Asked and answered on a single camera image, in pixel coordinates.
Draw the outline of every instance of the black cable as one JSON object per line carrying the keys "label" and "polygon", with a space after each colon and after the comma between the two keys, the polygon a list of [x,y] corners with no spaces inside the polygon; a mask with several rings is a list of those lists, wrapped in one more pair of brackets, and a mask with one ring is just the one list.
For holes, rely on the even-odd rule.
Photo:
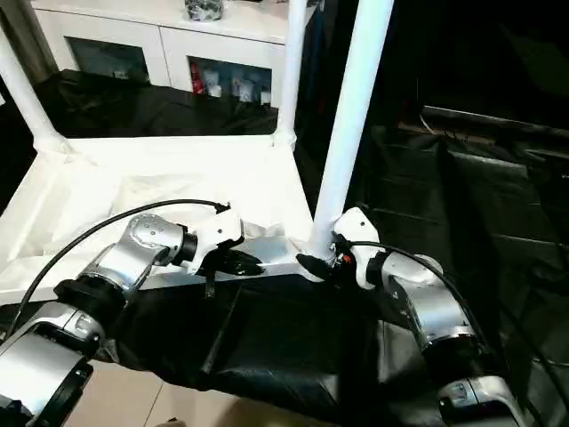
{"label": "black cable", "polygon": [[547,427],[547,424],[545,424],[545,421],[543,421],[543,417],[541,416],[539,409],[535,407],[535,405],[530,399],[526,400],[525,408],[527,409],[527,412],[530,413],[533,420],[539,427]]}
{"label": "black cable", "polygon": [[543,354],[543,352],[540,349],[538,349],[537,345],[535,345],[535,343],[530,338],[528,333],[521,326],[521,324],[519,323],[519,320],[514,315],[514,313],[512,313],[509,310],[509,308],[506,307],[504,304],[501,304],[500,308],[501,308],[502,313],[504,313],[504,316],[506,316],[506,318],[508,318],[510,323],[517,330],[517,333],[522,338],[522,340],[524,340],[524,342],[530,348],[532,353],[540,361],[541,365],[543,366],[543,370],[548,375],[549,379],[553,383],[553,386],[556,388],[557,393],[559,394],[559,397],[563,401],[563,404],[565,405],[565,410],[567,411],[567,413],[569,413],[569,396],[567,395],[567,392],[564,389],[563,384],[561,383],[561,380],[559,380],[559,376],[557,376],[556,372],[553,370],[552,365],[549,363],[548,358],[546,358],[545,355]]}
{"label": "black cable", "polygon": [[[532,360],[536,363],[541,363],[538,358],[533,358]],[[559,367],[561,369],[567,369],[569,367],[569,363],[567,362],[556,362],[555,360],[548,359],[548,363],[553,367]]]}
{"label": "black cable", "polygon": [[18,324],[20,323],[20,318],[21,318],[22,312],[26,308],[26,305],[29,303],[29,300],[31,299],[34,292],[36,291],[36,289],[39,286],[42,279],[53,268],[53,266],[61,258],[63,258],[63,256],[65,256],[71,249],[73,249],[75,246],[79,245],[81,242],[83,242],[85,239],[90,237],[92,234],[96,233],[97,231],[99,231],[101,229],[104,229],[105,227],[107,227],[109,224],[112,224],[113,222],[123,220],[124,218],[127,218],[131,215],[138,214],[140,212],[147,211],[149,209],[154,209],[157,207],[169,206],[169,205],[206,205],[206,206],[214,207],[218,213],[223,212],[223,211],[228,209],[227,205],[223,205],[221,203],[216,203],[216,202],[211,202],[209,200],[200,200],[200,199],[194,199],[194,198],[179,198],[179,199],[165,200],[163,202],[155,202],[155,203],[150,203],[148,205],[135,207],[134,209],[130,209],[130,210],[125,211],[123,213],[119,213],[118,215],[112,216],[112,217],[106,219],[105,221],[94,225],[93,227],[88,229],[85,233],[83,233],[81,236],[79,236],[78,238],[73,240],[71,243],[69,243],[67,246],[65,246],[63,249],[61,249],[58,253],[55,254],[55,256],[53,258],[51,258],[51,260],[47,264],[45,264],[45,267],[43,267],[42,270],[39,272],[39,274],[36,276],[36,278],[34,278],[34,281],[29,286],[28,290],[24,294],[24,297],[21,299],[20,305],[18,306],[18,309],[16,311],[16,315],[14,316],[14,319],[13,319],[12,323],[10,324],[10,327],[8,328],[8,332],[6,333],[6,337],[4,339],[6,340],[10,336],[12,336],[13,332],[18,327]]}
{"label": "black cable", "polygon": [[[439,278],[448,287],[448,289],[453,293],[454,297],[456,298],[458,303],[462,306],[462,308],[464,310],[468,310],[468,305],[466,304],[466,301],[464,300],[464,298],[462,298],[461,294],[458,292],[458,289],[456,288],[454,283],[452,281],[450,281],[448,278],[446,278],[443,273],[438,271],[427,260],[424,260],[415,254],[411,254],[410,252],[406,252],[403,249],[399,249],[398,247],[385,245],[383,243],[367,242],[367,241],[357,241],[357,242],[350,242],[349,241],[347,243],[348,243],[348,246],[350,246],[350,247],[352,247],[352,246],[375,246],[375,247],[379,247],[379,248],[385,249],[387,251],[395,252],[395,253],[398,253],[398,254],[401,254],[401,255],[404,255],[404,256],[411,258],[412,260],[419,263],[420,265],[422,265],[426,269],[430,270],[435,276],[437,276],[437,278]],[[532,350],[533,354],[538,358],[538,360],[543,365],[543,369],[545,370],[549,379],[551,380],[554,387],[556,388],[557,393],[559,394],[559,398],[561,398],[561,400],[563,401],[563,404],[565,406],[565,410],[569,413],[569,397],[567,396],[567,392],[563,388],[563,384],[561,383],[561,381],[559,380],[559,377],[557,376],[557,374],[555,373],[555,371],[551,367],[551,364],[549,363],[548,359],[543,355],[541,350],[538,349],[538,347],[533,343],[533,340],[530,338],[530,336],[527,334],[527,332],[524,330],[524,328],[520,325],[516,316],[508,309],[508,307],[506,307],[503,303],[500,303],[500,309],[504,313],[504,315],[509,319],[509,321],[512,323],[514,328],[517,330],[517,333],[525,341],[527,346]],[[469,317],[470,321],[473,322],[473,324],[474,324],[474,322],[476,320],[470,315],[470,313],[467,312],[467,316]]]}

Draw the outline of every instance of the white cabinet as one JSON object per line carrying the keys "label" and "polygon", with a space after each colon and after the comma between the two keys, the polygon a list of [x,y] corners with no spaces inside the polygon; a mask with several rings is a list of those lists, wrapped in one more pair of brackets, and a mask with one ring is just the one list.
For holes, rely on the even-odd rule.
{"label": "white cabinet", "polygon": [[[160,28],[172,87],[192,92],[190,59],[221,60],[271,72],[271,86],[282,87],[285,46],[243,38]],[[271,105],[280,105],[280,91],[272,91]]]}
{"label": "white cabinet", "polygon": [[36,15],[59,69],[80,69],[72,38],[95,40],[142,50],[150,83],[170,85],[157,26],[64,12],[37,10]]}
{"label": "white cabinet", "polygon": [[[35,0],[32,6],[60,69],[97,72],[82,56],[94,56],[94,42],[113,44],[116,56],[141,58],[151,84],[192,92],[191,58],[242,64],[270,75],[271,106],[280,106],[288,4],[228,1],[215,22],[189,20],[184,0]],[[305,24],[315,9],[307,9]],[[120,69],[113,73],[126,77]]]}

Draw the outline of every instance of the object on cabinet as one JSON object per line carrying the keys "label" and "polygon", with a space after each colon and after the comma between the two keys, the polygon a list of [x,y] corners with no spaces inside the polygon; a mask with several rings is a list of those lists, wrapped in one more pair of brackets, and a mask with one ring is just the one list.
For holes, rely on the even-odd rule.
{"label": "object on cabinet", "polygon": [[191,20],[220,20],[223,15],[223,0],[186,0],[186,9]]}

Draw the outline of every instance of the red object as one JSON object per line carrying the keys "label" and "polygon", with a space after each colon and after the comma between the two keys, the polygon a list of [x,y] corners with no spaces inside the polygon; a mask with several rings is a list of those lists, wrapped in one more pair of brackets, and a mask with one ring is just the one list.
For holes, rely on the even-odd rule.
{"label": "red object", "polygon": [[199,95],[205,92],[204,84],[202,83],[202,79],[199,76],[199,68],[196,64],[189,64],[190,74],[192,76],[192,89],[194,93]]}

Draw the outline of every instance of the tiled floor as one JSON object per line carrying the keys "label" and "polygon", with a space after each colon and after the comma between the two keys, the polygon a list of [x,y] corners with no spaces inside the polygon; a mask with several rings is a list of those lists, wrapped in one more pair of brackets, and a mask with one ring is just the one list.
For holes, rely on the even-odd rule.
{"label": "tiled floor", "polygon": [[175,387],[150,373],[92,364],[93,378],[66,427],[155,427],[174,417],[188,427],[330,425],[218,391]]}

